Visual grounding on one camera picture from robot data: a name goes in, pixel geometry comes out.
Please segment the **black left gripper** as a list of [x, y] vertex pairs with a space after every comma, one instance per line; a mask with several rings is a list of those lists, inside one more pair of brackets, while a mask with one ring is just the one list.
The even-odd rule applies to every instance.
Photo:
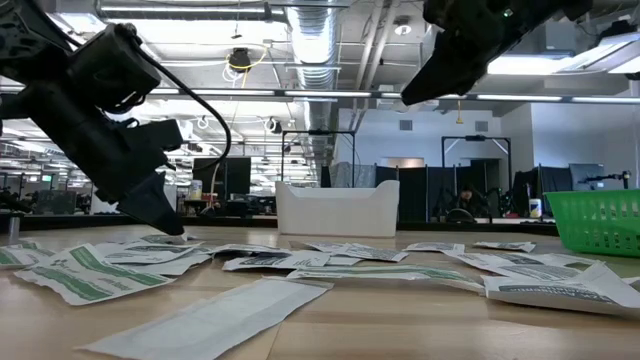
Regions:
[[184, 227], [164, 192], [165, 153], [182, 143], [174, 120], [116, 122], [83, 95], [57, 81], [35, 81], [1, 96], [3, 120], [30, 118], [87, 175], [105, 202], [167, 234]]

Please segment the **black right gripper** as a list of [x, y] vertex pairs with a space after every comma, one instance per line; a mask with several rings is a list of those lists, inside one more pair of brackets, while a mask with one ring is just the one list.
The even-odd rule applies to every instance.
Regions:
[[423, 18], [439, 27], [429, 60], [401, 92], [405, 105], [464, 95], [489, 61], [561, 12], [575, 20], [592, 0], [426, 0]]

